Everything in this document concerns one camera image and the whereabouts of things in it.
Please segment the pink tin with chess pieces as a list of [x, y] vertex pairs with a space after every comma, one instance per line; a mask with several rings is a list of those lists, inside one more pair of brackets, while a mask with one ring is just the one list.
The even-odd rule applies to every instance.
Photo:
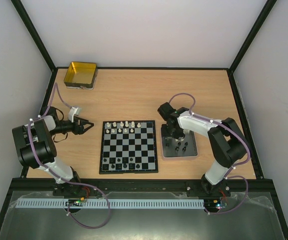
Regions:
[[184, 130], [185, 137], [171, 137], [166, 124], [161, 125], [162, 156], [165, 160], [194, 159], [198, 156], [195, 133]]

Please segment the black and silver chessboard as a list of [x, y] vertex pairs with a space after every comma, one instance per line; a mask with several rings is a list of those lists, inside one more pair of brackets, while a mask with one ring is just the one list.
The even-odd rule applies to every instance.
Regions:
[[154, 120], [103, 122], [100, 174], [157, 172]]

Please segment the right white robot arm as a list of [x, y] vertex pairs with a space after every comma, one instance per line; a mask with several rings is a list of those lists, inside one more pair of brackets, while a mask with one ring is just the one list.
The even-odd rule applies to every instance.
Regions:
[[182, 141], [191, 132], [208, 138], [214, 162], [201, 178], [201, 189], [208, 196], [219, 190], [220, 183], [238, 160], [245, 155], [250, 157], [247, 141], [232, 118], [212, 119], [185, 107], [175, 109], [168, 102], [160, 105], [157, 112], [166, 122], [161, 127], [161, 135], [167, 142]]

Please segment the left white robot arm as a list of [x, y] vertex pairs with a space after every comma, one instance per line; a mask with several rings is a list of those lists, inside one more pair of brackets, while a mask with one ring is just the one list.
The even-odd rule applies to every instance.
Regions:
[[44, 108], [45, 116], [39, 116], [29, 124], [12, 129], [18, 160], [23, 167], [38, 169], [48, 173], [55, 180], [55, 193], [63, 196], [90, 194], [88, 186], [81, 185], [78, 173], [66, 165], [58, 156], [55, 147], [55, 135], [69, 133], [82, 135], [94, 126], [94, 123], [73, 115], [65, 120], [59, 118], [61, 110]]

